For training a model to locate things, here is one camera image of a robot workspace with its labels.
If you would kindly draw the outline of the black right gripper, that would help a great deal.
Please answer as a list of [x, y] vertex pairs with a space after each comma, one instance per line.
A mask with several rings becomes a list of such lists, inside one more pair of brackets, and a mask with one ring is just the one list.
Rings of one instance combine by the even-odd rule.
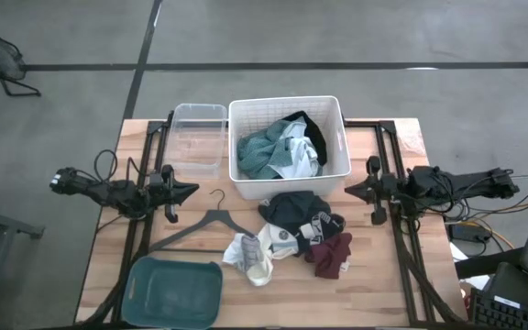
[[390, 172], [383, 173], [379, 176], [381, 165], [378, 156], [370, 156], [367, 160], [366, 167], [369, 187], [368, 180], [364, 180], [347, 186], [345, 192], [365, 203], [369, 201], [370, 192], [370, 200], [374, 204], [371, 223], [373, 225], [382, 225], [387, 220], [387, 213], [381, 202], [383, 200], [389, 200], [397, 192], [398, 178]]

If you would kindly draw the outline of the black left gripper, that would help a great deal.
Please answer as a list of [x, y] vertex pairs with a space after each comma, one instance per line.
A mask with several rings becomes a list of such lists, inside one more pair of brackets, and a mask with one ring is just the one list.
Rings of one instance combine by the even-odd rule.
[[182, 203], [199, 189], [198, 183], [187, 183], [174, 180], [174, 169], [163, 165], [160, 173], [151, 173], [148, 181], [149, 206], [157, 209], [164, 206], [164, 213], [170, 223], [177, 223], [175, 204]]

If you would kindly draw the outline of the large white cloth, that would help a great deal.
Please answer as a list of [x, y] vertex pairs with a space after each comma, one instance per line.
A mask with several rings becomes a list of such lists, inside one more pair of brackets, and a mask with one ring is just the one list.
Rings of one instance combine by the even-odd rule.
[[306, 123], [290, 122], [278, 138], [268, 166], [282, 179], [318, 177], [323, 173], [317, 150], [305, 135]]

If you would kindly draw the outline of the dark navy cloth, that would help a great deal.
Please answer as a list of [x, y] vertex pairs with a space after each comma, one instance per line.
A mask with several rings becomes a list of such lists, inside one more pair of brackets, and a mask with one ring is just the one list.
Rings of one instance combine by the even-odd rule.
[[260, 204], [258, 212], [266, 222], [297, 236], [301, 226], [320, 212], [330, 215], [331, 208], [313, 192], [302, 191], [277, 194], [267, 204]]

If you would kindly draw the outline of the maroon cloth with white tag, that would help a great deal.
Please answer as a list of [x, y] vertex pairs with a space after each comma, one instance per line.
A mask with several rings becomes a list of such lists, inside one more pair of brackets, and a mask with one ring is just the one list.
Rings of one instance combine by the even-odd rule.
[[304, 260], [314, 264], [314, 276], [338, 280], [342, 265], [351, 255], [349, 247], [351, 241], [350, 233], [340, 233], [326, 239], [321, 244], [312, 246], [304, 255]]

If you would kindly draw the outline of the green flower-patterned cloth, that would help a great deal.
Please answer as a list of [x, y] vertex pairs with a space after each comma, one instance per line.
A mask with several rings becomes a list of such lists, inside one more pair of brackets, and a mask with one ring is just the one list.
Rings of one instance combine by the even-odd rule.
[[237, 166], [251, 180], [280, 177], [275, 168], [293, 164], [288, 133], [295, 122], [278, 120], [268, 128], [242, 137], [236, 145]]

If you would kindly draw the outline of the cream cloth with grey patch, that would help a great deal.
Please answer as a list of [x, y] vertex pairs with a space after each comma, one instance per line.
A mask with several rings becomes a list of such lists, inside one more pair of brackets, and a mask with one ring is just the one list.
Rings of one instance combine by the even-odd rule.
[[253, 286], [264, 286], [272, 279], [271, 258], [256, 236], [235, 234], [222, 261], [242, 272]]

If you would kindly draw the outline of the black clothes hanger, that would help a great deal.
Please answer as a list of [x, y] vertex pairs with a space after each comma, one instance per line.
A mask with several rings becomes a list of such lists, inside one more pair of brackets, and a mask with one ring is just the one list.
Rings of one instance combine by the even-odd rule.
[[221, 193], [221, 198], [217, 203], [217, 206], [215, 209], [209, 209], [205, 212], [204, 217], [196, 224], [191, 225], [171, 236], [168, 236], [166, 238], [161, 239], [160, 241], [150, 245], [148, 247], [148, 253], [151, 252], [157, 252], [157, 251], [166, 251], [167, 246], [171, 243], [174, 243], [184, 237], [187, 237], [188, 235], [204, 228], [205, 226], [208, 226], [214, 222], [219, 222], [224, 225], [226, 225], [228, 228], [231, 228], [233, 231], [244, 234], [247, 237], [255, 238], [256, 236], [246, 230], [244, 227], [238, 225], [231, 217], [230, 213], [227, 210], [224, 210], [221, 208], [221, 203], [226, 198], [226, 193], [221, 189], [215, 189], [211, 191], [211, 194], [215, 192]]

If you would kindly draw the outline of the clear plastic bin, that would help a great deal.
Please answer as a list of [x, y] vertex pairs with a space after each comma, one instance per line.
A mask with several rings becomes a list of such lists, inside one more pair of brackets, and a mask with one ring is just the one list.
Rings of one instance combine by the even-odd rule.
[[179, 104], [167, 138], [165, 162], [187, 179], [219, 178], [227, 109], [220, 104]]

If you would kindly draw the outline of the black cloth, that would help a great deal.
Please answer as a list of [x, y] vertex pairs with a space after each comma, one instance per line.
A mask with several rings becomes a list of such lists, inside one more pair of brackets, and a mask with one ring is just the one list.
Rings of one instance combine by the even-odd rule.
[[283, 117], [283, 120], [293, 122], [299, 120], [300, 118], [306, 125], [304, 135], [311, 140], [317, 152], [318, 162], [321, 166], [324, 166], [327, 163], [327, 149], [325, 138], [319, 126], [304, 111], [298, 111], [292, 113], [291, 115], [287, 115]]

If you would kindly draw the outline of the clear plastic film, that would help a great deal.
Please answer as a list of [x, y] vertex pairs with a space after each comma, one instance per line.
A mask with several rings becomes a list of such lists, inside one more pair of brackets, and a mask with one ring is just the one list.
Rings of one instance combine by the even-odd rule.
[[395, 120], [398, 140], [403, 149], [417, 155], [425, 156], [426, 149], [422, 130], [417, 118], [399, 118]]

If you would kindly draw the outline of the white paper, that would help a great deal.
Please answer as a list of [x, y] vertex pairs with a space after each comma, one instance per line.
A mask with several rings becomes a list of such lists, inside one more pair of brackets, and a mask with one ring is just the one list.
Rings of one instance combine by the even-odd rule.
[[[468, 258], [468, 256], [464, 254], [455, 244], [450, 243], [449, 246], [452, 252], [452, 258], [455, 263], [458, 263], [459, 261], [462, 261], [462, 260], [466, 260]], [[479, 290], [483, 290], [488, 284], [489, 280], [490, 280], [490, 275], [479, 275], [479, 276], [473, 276], [473, 277], [462, 279], [460, 282], [469, 284], [472, 287], [475, 287]]]

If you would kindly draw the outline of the black flat bar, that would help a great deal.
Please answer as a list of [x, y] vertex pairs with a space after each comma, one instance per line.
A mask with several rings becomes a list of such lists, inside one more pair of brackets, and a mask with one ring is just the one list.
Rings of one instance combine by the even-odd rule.
[[524, 248], [519, 247], [492, 255], [460, 260], [455, 263], [456, 274], [460, 280], [463, 280], [466, 278], [493, 274], [502, 262], [518, 266], [523, 252]]

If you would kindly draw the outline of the black box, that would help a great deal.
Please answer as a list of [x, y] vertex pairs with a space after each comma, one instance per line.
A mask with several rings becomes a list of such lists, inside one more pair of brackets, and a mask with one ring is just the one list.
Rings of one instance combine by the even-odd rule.
[[485, 293], [528, 306], [528, 274], [510, 263], [502, 262], [489, 280]]

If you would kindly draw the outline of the black keyboard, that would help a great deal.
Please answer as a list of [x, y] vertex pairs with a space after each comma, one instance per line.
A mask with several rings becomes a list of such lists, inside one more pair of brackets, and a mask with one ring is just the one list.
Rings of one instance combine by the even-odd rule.
[[528, 306], [472, 288], [468, 307], [469, 320], [474, 325], [499, 329], [528, 330]]

